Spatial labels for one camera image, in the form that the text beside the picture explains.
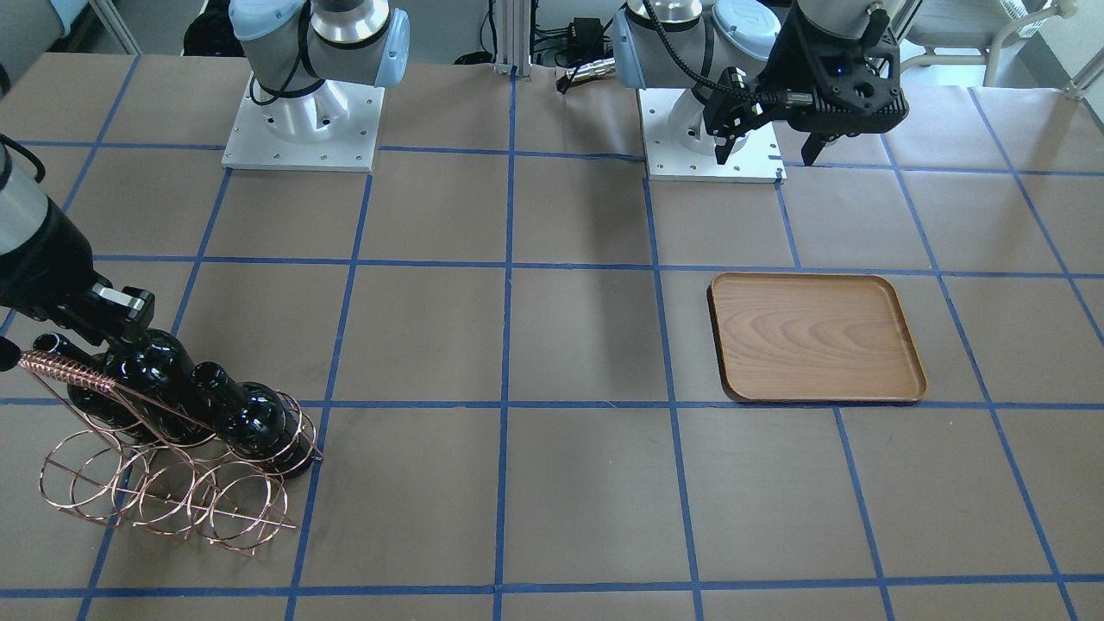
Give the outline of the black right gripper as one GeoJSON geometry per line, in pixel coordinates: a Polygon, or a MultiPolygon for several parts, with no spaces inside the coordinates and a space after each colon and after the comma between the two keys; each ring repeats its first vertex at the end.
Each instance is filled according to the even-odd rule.
{"type": "Polygon", "coordinates": [[[4,307],[94,346],[140,343],[153,322],[153,294],[114,288],[95,271],[86,236],[56,207],[23,244],[3,253],[1,275],[4,307]]]}

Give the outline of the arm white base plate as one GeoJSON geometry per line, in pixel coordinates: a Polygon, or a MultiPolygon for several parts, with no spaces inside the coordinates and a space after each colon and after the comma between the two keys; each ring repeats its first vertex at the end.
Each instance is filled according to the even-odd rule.
{"type": "Polygon", "coordinates": [[[785,179],[781,147],[769,124],[737,138],[725,164],[718,164],[720,144],[705,133],[705,106],[690,90],[643,88],[637,97],[650,179],[764,185],[785,179]]]}
{"type": "Polygon", "coordinates": [[[222,165],[235,170],[370,173],[386,88],[326,81],[300,97],[272,99],[251,78],[222,165]]]}

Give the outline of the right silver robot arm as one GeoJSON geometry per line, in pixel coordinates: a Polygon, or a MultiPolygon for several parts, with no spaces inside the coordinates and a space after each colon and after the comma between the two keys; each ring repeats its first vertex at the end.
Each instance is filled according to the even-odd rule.
{"type": "Polygon", "coordinates": [[[3,137],[1,304],[33,322],[55,323],[87,343],[141,343],[153,322],[149,291],[115,288],[96,271],[87,236],[41,187],[45,167],[3,137]]]}

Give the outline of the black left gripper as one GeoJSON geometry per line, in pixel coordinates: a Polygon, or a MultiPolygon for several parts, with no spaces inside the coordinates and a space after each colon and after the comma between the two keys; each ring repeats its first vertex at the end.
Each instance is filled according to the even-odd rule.
{"type": "Polygon", "coordinates": [[[888,17],[859,17],[858,33],[836,35],[813,17],[788,17],[765,67],[749,85],[733,69],[716,78],[703,109],[718,165],[744,145],[744,135],[769,122],[808,133],[804,166],[815,165],[835,136],[882,134],[907,118],[900,86],[900,48],[888,17]]]}

